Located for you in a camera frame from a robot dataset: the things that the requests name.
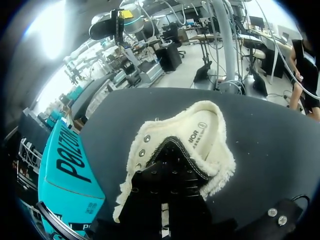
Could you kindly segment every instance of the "gray pipe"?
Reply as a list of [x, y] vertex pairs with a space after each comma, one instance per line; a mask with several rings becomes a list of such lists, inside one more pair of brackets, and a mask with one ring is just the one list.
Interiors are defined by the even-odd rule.
[[211, 0], [220, 27], [225, 56], [226, 81], [235, 79], [235, 51], [227, 12], [222, 0]]

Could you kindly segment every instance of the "teal box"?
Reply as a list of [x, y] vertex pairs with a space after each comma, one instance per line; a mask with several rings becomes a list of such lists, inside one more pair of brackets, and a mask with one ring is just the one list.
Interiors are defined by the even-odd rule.
[[[105, 200], [80, 137], [61, 120], [55, 124], [43, 152], [38, 199], [82, 236]], [[42, 221], [45, 231], [52, 233], [51, 225]]]

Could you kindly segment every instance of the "computer monitor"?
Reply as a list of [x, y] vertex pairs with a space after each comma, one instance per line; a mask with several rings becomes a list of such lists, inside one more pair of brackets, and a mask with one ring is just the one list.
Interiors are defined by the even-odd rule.
[[283, 41], [285, 41], [287, 43], [288, 40], [289, 40], [289, 34], [286, 33], [286, 32], [283, 32], [281, 38], [282, 38]]
[[258, 26], [262, 29], [265, 28], [264, 19], [261, 17], [250, 16], [251, 25]]

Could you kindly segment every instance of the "black table surface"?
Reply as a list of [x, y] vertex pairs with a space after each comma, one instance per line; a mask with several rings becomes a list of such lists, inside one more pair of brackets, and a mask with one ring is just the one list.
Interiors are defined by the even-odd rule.
[[236, 162], [234, 176], [207, 199], [214, 223], [235, 218], [241, 227], [281, 199], [314, 196], [320, 179], [320, 125], [312, 119], [248, 96], [133, 88], [111, 92], [80, 132], [92, 171], [106, 196], [101, 209], [104, 219], [112, 221], [130, 147], [141, 125], [173, 117], [202, 100], [220, 107], [227, 145]]

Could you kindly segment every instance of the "lab equipment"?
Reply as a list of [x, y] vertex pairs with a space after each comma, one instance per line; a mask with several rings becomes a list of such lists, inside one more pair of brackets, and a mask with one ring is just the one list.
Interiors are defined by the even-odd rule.
[[[158, 35], [159, 29], [156, 26], [156, 21], [153, 20], [153, 26], [154, 26], [154, 35]], [[138, 41], [147, 41], [149, 38], [151, 38], [153, 36], [153, 27], [152, 27], [152, 23], [151, 21], [146, 21], [144, 23], [143, 29], [137, 33], [135, 33], [135, 37]]]

